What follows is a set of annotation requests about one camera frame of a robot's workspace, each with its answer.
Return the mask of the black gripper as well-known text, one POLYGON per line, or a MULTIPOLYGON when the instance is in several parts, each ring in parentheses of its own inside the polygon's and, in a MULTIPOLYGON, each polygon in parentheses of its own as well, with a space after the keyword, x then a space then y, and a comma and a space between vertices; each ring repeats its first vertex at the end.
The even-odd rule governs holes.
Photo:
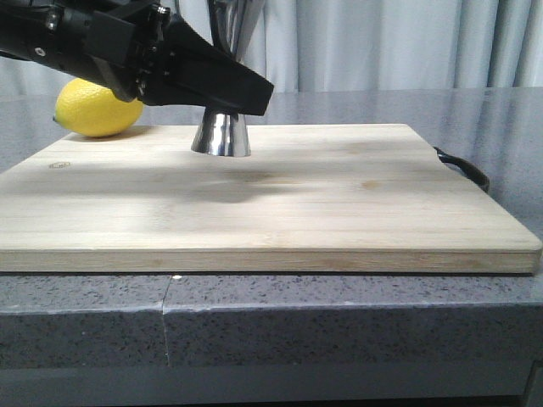
POLYGON ((165 26, 169 19, 159 1, 52 1, 42 23, 42 62, 105 86, 124 102, 137 97, 148 106, 266 112, 273 92, 267 79, 213 47, 179 15, 165 26))

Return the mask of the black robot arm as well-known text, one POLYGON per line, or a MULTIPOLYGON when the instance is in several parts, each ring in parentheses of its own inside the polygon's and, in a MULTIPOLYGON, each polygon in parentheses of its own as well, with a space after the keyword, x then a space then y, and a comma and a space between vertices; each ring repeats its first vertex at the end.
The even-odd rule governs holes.
POLYGON ((3 1, 1 54, 148 106, 262 115, 273 90, 158 1, 3 1))

